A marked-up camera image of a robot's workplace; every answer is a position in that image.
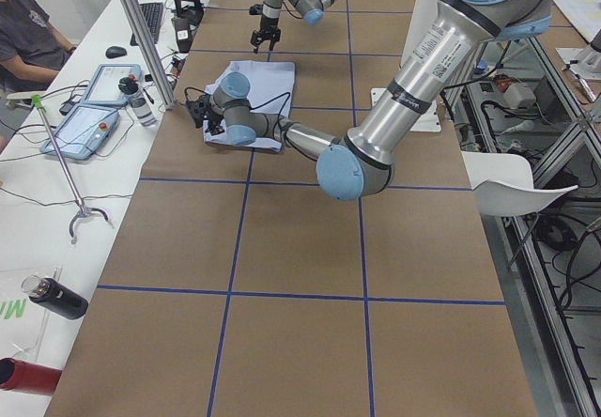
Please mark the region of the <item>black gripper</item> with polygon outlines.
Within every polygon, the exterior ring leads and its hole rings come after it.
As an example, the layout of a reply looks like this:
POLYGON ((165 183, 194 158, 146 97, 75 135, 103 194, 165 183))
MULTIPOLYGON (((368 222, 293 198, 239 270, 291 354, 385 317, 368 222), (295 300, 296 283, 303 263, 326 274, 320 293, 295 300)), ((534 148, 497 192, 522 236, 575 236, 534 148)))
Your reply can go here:
POLYGON ((210 135, 219 135, 225 133, 225 128, 222 125, 222 115, 217 114, 213 110, 208 110, 206 112, 206 121, 208 123, 206 133, 209 133, 210 135))
POLYGON ((279 28, 279 18, 271 18, 263 15, 261 16, 259 29, 254 31, 251 36, 251 44, 254 47, 253 52, 257 54, 260 45, 265 41, 270 42, 269 51, 272 52, 280 39, 281 29, 279 28))

